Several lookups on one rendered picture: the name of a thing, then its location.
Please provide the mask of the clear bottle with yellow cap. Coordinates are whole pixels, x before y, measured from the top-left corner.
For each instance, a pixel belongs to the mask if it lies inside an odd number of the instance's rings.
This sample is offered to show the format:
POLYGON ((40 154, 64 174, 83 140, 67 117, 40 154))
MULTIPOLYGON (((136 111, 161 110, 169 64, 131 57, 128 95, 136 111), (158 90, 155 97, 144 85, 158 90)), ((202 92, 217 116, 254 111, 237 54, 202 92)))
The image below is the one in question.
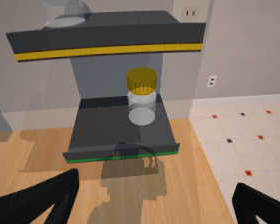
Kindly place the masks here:
POLYGON ((127 72, 129 120, 138 126, 151 124, 155 119, 157 72, 137 67, 127 72))

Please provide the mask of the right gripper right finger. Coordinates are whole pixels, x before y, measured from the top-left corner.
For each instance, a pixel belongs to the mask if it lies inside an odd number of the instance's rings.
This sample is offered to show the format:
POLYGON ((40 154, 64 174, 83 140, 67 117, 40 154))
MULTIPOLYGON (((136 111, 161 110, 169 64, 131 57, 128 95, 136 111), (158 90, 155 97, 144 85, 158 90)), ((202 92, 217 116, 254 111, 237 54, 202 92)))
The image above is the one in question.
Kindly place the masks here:
POLYGON ((267 224, 280 224, 280 202, 244 183, 237 183, 232 204, 238 224, 259 224, 256 215, 267 224))

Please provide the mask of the clear glass bottle with blue cap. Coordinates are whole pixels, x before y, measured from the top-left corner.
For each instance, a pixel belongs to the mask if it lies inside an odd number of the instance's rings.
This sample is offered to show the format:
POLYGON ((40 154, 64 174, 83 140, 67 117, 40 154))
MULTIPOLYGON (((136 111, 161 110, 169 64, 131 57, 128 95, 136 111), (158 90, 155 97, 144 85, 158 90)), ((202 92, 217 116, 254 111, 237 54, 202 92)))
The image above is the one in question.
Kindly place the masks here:
POLYGON ((82 0, 37 0, 47 29, 85 24, 82 0))

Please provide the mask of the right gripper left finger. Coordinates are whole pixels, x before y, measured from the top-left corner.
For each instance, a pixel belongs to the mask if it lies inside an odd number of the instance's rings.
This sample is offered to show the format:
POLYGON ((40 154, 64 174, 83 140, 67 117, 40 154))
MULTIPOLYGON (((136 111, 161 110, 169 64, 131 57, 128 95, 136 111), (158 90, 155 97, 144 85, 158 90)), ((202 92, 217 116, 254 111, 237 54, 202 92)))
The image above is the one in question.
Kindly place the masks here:
POLYGON ((73 168, 29 188, 0 197, 0 224, 30 224, 53 204, 44 224, 67 224, 79 190, 73 168))

